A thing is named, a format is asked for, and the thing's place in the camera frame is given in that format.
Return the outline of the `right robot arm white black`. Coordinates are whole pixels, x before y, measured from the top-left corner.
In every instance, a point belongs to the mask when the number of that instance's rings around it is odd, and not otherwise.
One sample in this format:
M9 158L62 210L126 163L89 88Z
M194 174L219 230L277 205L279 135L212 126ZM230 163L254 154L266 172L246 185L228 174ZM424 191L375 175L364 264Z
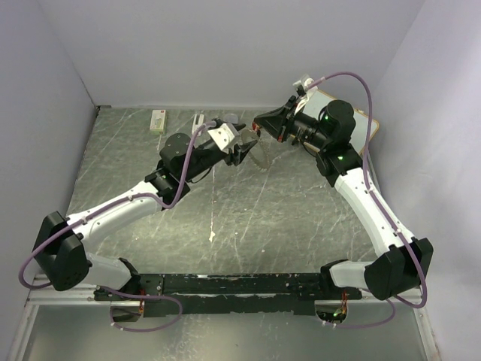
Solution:
M379 300L398 298L422 285L434 248L427 238L416 238L383 200L362 158L350 140L355 129L352 105L332 100L317 117L298 111L291 97L284 106L258 115L255 130L264 130L279 142L292 138L315 148L319 173L354 210L365 228L377 258L373 262L337 261L326 266L328 275L319 280L320 293L337 298L345 287L366 289Z

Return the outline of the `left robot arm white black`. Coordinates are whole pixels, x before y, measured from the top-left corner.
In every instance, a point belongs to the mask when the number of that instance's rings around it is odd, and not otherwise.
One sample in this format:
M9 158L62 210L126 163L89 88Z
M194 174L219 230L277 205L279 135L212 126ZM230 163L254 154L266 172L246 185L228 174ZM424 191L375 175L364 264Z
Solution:
M156 169L121 195L67 217L47 215L33 257L57 291L85 282L106 286L124 300L139 294L141 282L132 264L90 251L91 245L145 216L172 209L189 191L188 183L215 164L240 165L258 143L242 137L245 125L213 120L192 135L176 133L160 150Z

